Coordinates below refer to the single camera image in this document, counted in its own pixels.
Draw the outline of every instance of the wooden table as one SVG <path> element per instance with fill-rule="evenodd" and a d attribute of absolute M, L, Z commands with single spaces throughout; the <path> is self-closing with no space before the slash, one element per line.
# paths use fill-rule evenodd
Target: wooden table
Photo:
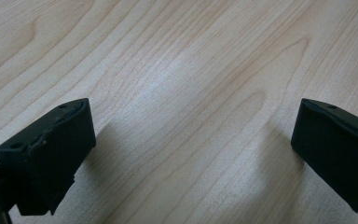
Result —
<path fill-rule="evenodd" d="M 97 147 L 14 223 L 358 223 L 290 146 L 303 97 L 358 116 L 358 1 L 0 1 L 0 143 L 83 97 Z"/>

